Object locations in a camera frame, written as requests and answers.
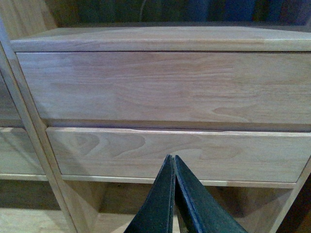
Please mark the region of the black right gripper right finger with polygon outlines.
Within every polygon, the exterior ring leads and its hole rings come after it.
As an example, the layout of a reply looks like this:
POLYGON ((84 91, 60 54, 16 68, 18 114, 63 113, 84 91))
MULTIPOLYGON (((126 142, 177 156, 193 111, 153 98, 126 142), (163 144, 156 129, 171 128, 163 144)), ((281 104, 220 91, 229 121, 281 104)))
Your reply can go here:
POLYGON ((175 174, 175 204, 190 233, 246 232, 178 155, 175 156, 175 174))

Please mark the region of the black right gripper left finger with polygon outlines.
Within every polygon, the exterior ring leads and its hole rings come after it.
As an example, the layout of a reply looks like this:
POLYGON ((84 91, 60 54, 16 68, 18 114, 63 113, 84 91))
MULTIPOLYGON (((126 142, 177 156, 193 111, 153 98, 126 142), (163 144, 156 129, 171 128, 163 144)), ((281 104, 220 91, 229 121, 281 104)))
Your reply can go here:
POLYGON ((144 204, 126 233, 171 233, 175 195, 174 159, 167 155, 144 204))

